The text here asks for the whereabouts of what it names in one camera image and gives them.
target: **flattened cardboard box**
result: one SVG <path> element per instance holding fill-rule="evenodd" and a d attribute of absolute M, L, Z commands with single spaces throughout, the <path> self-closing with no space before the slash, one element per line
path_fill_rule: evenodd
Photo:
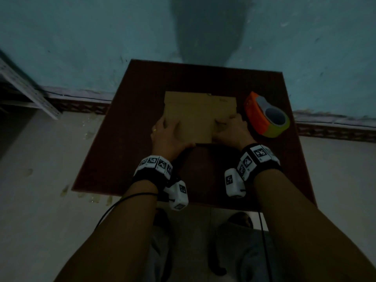
<path fill-rule="evenodd" d="M 165 94 L 164 116 L 167 125 L 180 120 L 176 137 L 186 142 L 211 143 L 212 133 L 219 132 L 223 125 L 216 118 L 228 118 L 236 114 L 236 98 L 212 96 L 190 92 L 169 92 Z"/>

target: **forearm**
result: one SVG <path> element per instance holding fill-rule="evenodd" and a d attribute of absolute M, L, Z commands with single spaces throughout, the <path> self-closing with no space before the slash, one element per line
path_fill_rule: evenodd
<path fill-rule="evenodd" d="M 158 193 L 151 182 L 135 182 L 125 193 Z M 157 198 L 141 195 L 114 208 L 71 257 L 55 281 L 138 281 L 150 246 Z"/>
<path fill-rule="evenodd" d="M 270 235 L 297 280 L 376 280 L 376 270 L 355 244 L 278 170 L 254 186 Z"/>

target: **blue painted wall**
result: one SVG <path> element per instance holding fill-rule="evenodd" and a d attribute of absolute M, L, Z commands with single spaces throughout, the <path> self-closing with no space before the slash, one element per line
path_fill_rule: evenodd
<path fill-rule="evenodd" d="M 114 93 L 131 58 L 275 70 L 293 110 L 376 118 L 376 0 L 0 0 L 40 85 Z"/>

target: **roll of tape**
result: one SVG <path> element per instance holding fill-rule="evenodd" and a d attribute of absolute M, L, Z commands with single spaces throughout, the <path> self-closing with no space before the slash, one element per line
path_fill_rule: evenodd
<path fill-rule="evenodd" d="M 284 111 L 253 91 L 244 102 L 244 109 L 253 128 L 263 136 L 277 137 L 290 126 Z"/>

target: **brown wooden table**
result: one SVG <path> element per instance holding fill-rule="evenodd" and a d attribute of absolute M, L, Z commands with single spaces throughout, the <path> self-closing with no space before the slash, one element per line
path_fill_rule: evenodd
<path fill-rule="evenodd" d="M 258 142 L 273 150 L 286 176 L 315 203 L 282 73 L 139 60 L 129 63 L 72 190 L 125 193 L 137 165 L 151 153 L 150 131 L 163 113 L 165 91 L 236 97 L 243 119 L 247 118 L 243 102 L 251 91 L 281 108 L 291 125 L 279 137 L 262 137 L 250 124 L 248 128 Z M 173 165 L 186 183 L 190 204 L 257 210 L 252 188 L 242 199 L 226 195 L 224 171 L 235 167 L 237 160 L 236 150 L 212 144 L 181 154 Z M 159 200 L 167 201 L 166 194 Z"/>

